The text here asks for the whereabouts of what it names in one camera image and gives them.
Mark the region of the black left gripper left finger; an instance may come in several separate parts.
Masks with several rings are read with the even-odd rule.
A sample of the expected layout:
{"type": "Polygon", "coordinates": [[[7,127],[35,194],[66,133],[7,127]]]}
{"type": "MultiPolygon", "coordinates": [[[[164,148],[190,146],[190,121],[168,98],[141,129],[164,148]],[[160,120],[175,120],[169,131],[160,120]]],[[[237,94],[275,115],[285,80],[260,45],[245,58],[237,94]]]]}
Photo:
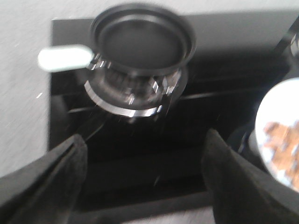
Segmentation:
{"type": "Polygon", "coordinates": [[[76,134],[0,179],[2,224],[65,224],[87,173],[87,145],[76,134]]]}

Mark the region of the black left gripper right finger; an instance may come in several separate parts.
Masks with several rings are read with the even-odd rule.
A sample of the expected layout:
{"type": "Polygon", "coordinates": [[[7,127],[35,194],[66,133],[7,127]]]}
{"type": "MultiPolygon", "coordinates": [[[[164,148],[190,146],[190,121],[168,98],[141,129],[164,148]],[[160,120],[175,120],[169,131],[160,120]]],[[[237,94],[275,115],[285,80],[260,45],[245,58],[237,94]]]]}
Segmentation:
{"type": "Polygon", "coordinates": [[[201,170],[217,224],[297,224],[299,195],[208,130],[201,170]]]}

